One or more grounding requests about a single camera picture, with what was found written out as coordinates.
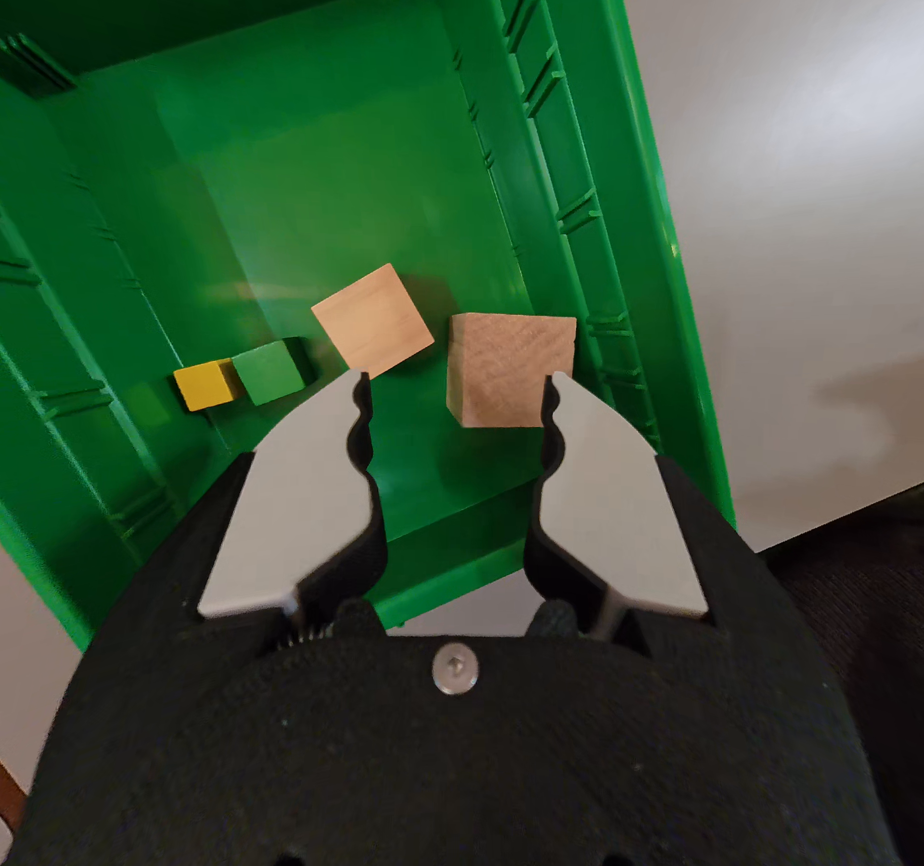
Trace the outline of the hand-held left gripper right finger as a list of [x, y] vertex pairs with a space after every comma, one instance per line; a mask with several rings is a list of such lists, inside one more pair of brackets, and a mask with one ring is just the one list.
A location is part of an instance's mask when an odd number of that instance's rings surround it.
[[564, 372], [546, 377], [541, 474], [524, 569], [579, 633], [612, 639], [629, 610], [701, 621], [709, 607], [644, 436]]

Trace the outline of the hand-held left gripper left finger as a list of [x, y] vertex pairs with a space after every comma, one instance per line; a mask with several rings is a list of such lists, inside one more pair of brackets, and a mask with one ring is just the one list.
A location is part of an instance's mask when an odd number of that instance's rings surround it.
[[369, 375], [350, 370], [257, 444], [200, 599], [204, 618], [281, 609], [331, 618], [387, 564]]

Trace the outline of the green cube block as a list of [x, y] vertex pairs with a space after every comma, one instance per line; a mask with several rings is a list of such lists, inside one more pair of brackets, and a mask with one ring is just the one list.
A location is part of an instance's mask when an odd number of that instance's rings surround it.
[[255, 406], [305, 390], [319, 375], [302, 337], [286, 337], [238, 353], [231, 364]]

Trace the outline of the yellow cube block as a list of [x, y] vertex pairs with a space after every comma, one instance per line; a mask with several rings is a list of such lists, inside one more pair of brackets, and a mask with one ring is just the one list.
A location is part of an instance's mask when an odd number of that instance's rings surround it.
[[172, 377], [190, 412], [222, 406], [247, 394], [230, 358], [184, 367], [175, 370]]

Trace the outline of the wooden cube block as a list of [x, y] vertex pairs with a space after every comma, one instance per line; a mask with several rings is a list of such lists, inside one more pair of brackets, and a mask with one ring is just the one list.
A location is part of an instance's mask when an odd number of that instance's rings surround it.
[[370, 379], [435, 342], [392, 263], [317, 302], [311, 312], [345, 364]]
[[449, 322], [446, 405], [466, 429], [538, 428], [545, 380], [572, 375], [575, 317], [466, 312]]

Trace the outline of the green plastic bin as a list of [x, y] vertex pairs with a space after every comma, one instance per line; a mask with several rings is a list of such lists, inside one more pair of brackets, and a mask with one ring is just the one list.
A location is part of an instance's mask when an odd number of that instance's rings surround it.
[[[539, 432], [445, 407], [449, 320], [577, 319], [575, 378], [734, 522], [624, 0], [2, 0], [2, 539], [80, 651], [227, 465], [345, 370], [392, 263], [434, 344], [372, 381], [397, 625], [522, 565]], [[302, 337], [305, 390], [175, 370]]]

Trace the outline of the white desk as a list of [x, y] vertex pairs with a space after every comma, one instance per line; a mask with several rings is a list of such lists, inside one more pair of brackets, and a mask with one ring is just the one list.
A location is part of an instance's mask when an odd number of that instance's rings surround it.
[[[922, 481], [922, 0], [624, 3], [761, 551]], [[522, 633], [521, 567], [401, 633]], [[2, 583], [2, 762], [26, 789], [84, 652], [27, 585]]]

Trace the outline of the person's black sweater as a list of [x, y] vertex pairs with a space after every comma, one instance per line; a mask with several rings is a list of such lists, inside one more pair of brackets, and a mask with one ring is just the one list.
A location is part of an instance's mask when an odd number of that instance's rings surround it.
[[763, 550], [838, 676], [905, 864], [923, 863], [923, 486]]

